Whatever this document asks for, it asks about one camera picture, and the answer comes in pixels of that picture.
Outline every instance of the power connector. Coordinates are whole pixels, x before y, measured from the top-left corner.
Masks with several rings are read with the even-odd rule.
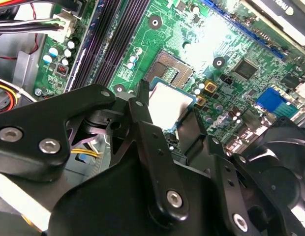
[[[59,43],[63,43],[66,38],[69,38],[74,33],[76,17],[64,11],[60,14],[54,15],[53,19],[59,19],[60,21],[64,22],[62,25],[63,29],[51,31],[48,36]]]

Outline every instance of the blue pcie slot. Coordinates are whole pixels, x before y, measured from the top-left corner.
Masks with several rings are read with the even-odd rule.
[[[249,31],[245,26],[243,26],[241,23],[239,22],[235,22],[233,20],[230,19],[230,16],[224,12],[220,7],[218,7],[215,3],[213,3],[210,0],[199,0],[201,3],[207,5],[210,9],[213,9],[216,13],[218,13],[220,16],[222,16],[223,18],[225,18],[228,22],[232,23],[233,25],[235,25],[236,27],[238,27],[243,33],[245,33],[246,35],[248,35],[250,38],[252,38],[255,42],[259,43],[261,46],[263,46],[264,48],[266,48],[267,50],[269,50],[271,53],[273,53],[276,57],[280,58],[280,59],[284,59],[284,55],[278,51],[275,48],[271,48],[267,45],[266,41],[261,39],[260,37],[258,37],[255,33],[252,33],[251,31]]]

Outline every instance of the motherboard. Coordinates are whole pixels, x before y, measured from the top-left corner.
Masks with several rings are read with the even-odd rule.
[[[152,116],[168,121],[173,107],[184,107],[173,127],[163,127],[172,141],[176,125],[193,109],[230,152],[280,116],[294,122],[305,117],[305,47],[246,0],[90,0],[87,5],[69,37],[47,38],[36,96],[90,84],[115,94],[135,93],[146,80],[152,104],[160,107],[150,110],[158,112]],[[104,17],[108,12],[110,19]]]

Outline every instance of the silver screw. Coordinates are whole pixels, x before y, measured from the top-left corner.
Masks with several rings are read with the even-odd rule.
[[[243,156],[239,156],[239,159],[243,162],[246,163],[246,159]]]
[[[219,144],[219,141],[217,140],[217,138],[213,138],[213,142],[214,142],[215,144]]]
[[[16,142],[23,137],[23,132],[14,127],[7,127],[0,131],[0,139],[5,142]]]
[[[182,198],[179,193],[170,190],[167,192],[168,202],[175,208],[180,208],[182,206]]]
[[[241,229],[243,232],[247,232],[248,226],[246,221],[240,216],[239,214],[233,215],[233,221],[238,226],[239,229]]]
[[[101,91],[101,94],[106,97],[110,97],[110,94],[107,91]]]
[[[39,143],[39,148],[43,153],[55,154],[60,150],[61,145],[55,139],[44,139]]]
[[[43,91],[41,90],[41,89],[39,89],[39,88],[36,88],[35,90],[34,90],[34,95],[36,95],[36,96],[41,96],[43,94]]]
[[[143,106],[143,104],[142,104],[141,102],[139,102],[139,101],[136,101],[136,104],[137,104],[138,106],[140,106],[140,107]]]

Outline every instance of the capacitor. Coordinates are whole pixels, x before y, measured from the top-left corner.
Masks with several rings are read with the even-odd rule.
[[[69,64],[73,61],[73,58],[63,58],[61,60],[61,63],[64,65],[64,66],[69,66]]]
[[[57,57],[61,53],[61,49],[58,46],[54,46],[49,49],[49,53],[53,57]]]
[[[207,124],[212,124],[213,123],[213,119],[210,115],[205,115],[204,117],[204,121],[207,123]]]
[[[233,121],[238,119],[238,117],[233,112],[228,112],[228,117]]]
[[[44,55],[43,56],[43,61],[45,63],[52,63],[53,59],[52,59],[52,57],[50,55]]]
[[[134,69],[134,67],[135,67],[135,64],[134,64],[134,63],[129,62],[129,63],[127,64],[127,68],[128,68],[129,70]]]
[[[191,5],[191,12],[193,12],[194,14],[198,14],[200,13],[200,8],[197,5]]]
[[[64,50],[64,56],[66,57],[66,58],[70,58],[70,57],[72,57],[72,52],[69,50],[69,49],[65,49]]]
[[[205,84],[204,84],[203,81],[198,81],[198,82],[196,82],[196,84],[197,84],[199,89],[204,89],[205,88]]]
[[[198,88],[198,86],[193,86],[192,91],[195,95],[199,95],[201,93],[201,90]]]
[[[223,110],[223,106],[220,104],[220,103],[215,103],[214,105],[213,105],[213,107],[216,109],[216,111],[218,111],[218,112],[222,112],[222,110]]]
[[[67,47],[70,50],[75,49],[79,45],[79,39],[78,38],[72,38],[67,42]]]
[[[233,107],[232,112],[238,117],[241,115],[241,111],[239,110],[238,107]]]
[[[138,55],[137,55],[137,54],[131,55],[130,58],[129,58],[129,61],[130,61],[131,63],[137,62],[137,61],[138,61]]]

